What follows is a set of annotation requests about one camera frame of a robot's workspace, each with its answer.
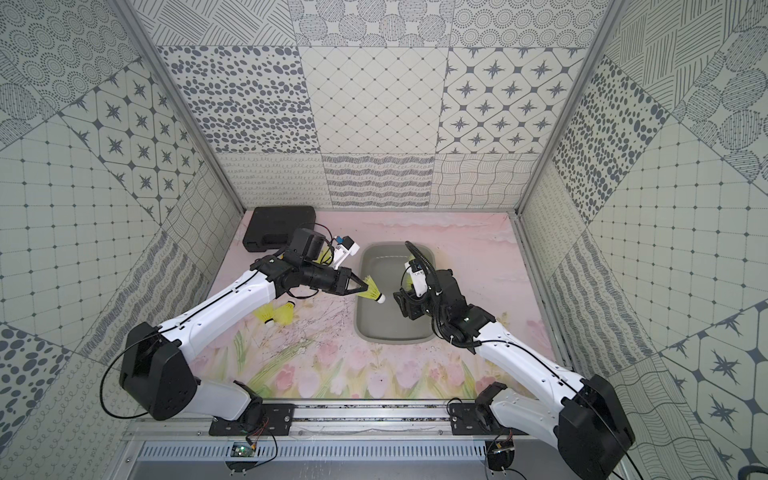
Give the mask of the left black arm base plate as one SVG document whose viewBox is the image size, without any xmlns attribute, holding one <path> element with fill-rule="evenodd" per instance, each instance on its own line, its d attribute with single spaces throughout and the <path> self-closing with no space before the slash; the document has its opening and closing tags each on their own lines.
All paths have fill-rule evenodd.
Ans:
<svg viewBox="0 0 768 480">
<path fill-rule="evenodd" d="M 293 422 L 296 405 L 292 403 L 264 403 L 264 399 L 243 382 L 234 381 L 249 396 L 250 403 L 236 420 L 213 417 L 209 435 L 256 436 L 269 433 L 274 436 L 288 436 Z"/>
</svg>

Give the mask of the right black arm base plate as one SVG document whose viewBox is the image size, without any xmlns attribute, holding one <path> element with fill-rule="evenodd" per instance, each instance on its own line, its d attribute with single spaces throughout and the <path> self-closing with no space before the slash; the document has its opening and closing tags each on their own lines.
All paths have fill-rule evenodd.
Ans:
<svg viewBox="0 0 768 480">
<path fill-rule="evenodd" d="M 493 382 L 474 401 L 450 399 L 446 403 L 446 412 L 452 434 L 455 436 L 472 436 L 514 433 L 514 429 L 503 426 L 491 411 L 491 401 L 506 389 L 506 384 Z"/>
</svg>

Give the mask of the grey plastic storage box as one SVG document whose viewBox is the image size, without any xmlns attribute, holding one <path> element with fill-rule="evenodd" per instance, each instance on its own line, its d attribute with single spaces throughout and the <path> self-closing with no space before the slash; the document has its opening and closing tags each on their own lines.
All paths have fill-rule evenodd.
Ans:
<svg viewBox="0 0 768 480">
<path fill-rule="evenodd" d="M 393 298 L 393 293 L 405 285 L 402 274 L 409 258 L 406 246 L 396 242 L 372 244 L 362 252 L 359 276 L 371 276 L 385 296 L 383 303 L 357 297 L 354 327 L 362 339 L 372 343 L 408 345 L 435 337 L 429 317 L 422 316 L 417 320 L 404 317 Z"/>
</svg>

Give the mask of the small green circuit board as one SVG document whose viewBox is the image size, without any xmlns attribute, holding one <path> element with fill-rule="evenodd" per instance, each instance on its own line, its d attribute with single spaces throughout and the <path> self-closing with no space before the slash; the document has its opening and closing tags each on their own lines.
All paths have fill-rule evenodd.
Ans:
<svg viewBox="0 0 768 480">
<path fill-rule="evenodd" d="M 232 445 L 229 457 L 231 459 L 246 458 L 252 459 L 255 456 L 255 449 L 251 444 L 236 442 Z"/>
</svg>

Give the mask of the black plastic tool case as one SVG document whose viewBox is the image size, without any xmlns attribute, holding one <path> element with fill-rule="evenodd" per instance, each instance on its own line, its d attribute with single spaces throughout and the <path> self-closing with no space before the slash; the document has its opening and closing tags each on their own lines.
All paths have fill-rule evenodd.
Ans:
<svg viewBox="0 0 768 480">
<path fill-rule="evenodd" d="M 312 206 L 257 207 L 252 211 L 242 244 L 248 252 L 266 252 L 288 245 L 293 232 L 316 220 Z"/>
</svg>

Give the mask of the yellow shuttlecock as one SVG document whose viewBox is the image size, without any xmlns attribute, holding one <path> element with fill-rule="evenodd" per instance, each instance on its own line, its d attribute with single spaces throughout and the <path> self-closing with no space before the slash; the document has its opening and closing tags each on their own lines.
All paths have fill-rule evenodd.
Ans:
<svg viewBox="0 0 768 480">
<path fill-rule="evenodd" d="M 404 271 L 402 288 L 405 291 L 410 291 L 413 288 L 413 280 L 411 277 L 411 267 L 408 266 Z"/>
<path fill-rule="evenodd" d="M 370 275 L 364 278 L 364 284 L 366 286 L 366 290 L 363 292 L 359 292 L 358 293 L 359 297 L 372 300 L 379 304 L 382 304 L 385 302 L 386 300 L 385 295 L 382 293 L 382 291 L 377 286 L 375 280 Z"/>
<path fill-rule="evenodd" d="M 262 305 L 253 312 L 253 316 L 259 320 L 262 324 L 274 322 L 275 310 L 271 303 Z"/>
<path fill-rule="evenodd" d="M 334 260 L 334 249 L 325 247 L 318 257 L 318 263 L 321 265 L 331 265 Z"/>
<path fill-rule="evenodd" d="M 288 326 L 294 320 L 295 303 L 288 301 L 279 307 L 273 309 L 273 321 L 279 326 Z"/>
</svg>

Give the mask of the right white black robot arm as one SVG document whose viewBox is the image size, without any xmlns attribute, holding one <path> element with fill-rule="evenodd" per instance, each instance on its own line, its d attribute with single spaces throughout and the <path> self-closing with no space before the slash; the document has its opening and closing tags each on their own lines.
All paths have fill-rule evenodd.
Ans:
<svg viewBox="0 0 768 480">
<path fill-rule="evenodd" d="M 410 280 L 394 295 L 404 317 L 430 317 L 439 338 L 493 363 L 532 393 L 525 400 L 499 382 L 485 388 L 475 401 L 482 422 L 547 443 L 581 479 L 614 475 L 635 434 L 607 379 L 585 378 L 536 352 L 468 303 L 451 271 L 409 262 L 404 274 Z"/>
</svg>

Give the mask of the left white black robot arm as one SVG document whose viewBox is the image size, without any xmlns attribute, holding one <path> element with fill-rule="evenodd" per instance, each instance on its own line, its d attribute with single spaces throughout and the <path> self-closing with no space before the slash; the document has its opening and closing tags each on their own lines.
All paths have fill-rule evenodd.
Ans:
<svg viewBox="0 0 768 480">
<path fill-rule="evenodd" d="M 262 398 L 246 384 L 201 380 L 191 363 L 246 314 L 306 286 L 336 296 L 371 293 L 372 285 L 347 267 L 275 255 L 255 261 L 224 290 L 158 326 L 142 322 L 127 336 L 119 386 L 157 421 L 180 413 L 205 414 L 253 431 L 262 423 Z"/>
</svg>

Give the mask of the aluminium mounting rail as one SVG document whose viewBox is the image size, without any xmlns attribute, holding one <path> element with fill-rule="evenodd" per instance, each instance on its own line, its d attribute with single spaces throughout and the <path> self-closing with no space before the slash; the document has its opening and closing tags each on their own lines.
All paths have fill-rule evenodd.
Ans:
<svg viewBox="0 0 768 480">
<path fill-rule="evenodd" d="M 446 412 L 449 400 L 290 401 L 296 405 L 288 436 L 293 439 L 336 436 L 453 435 Z M 491 401 L 491 411 L 516 434 L 554 444 L 559 414 L 512 390 Z"/>
</svg>

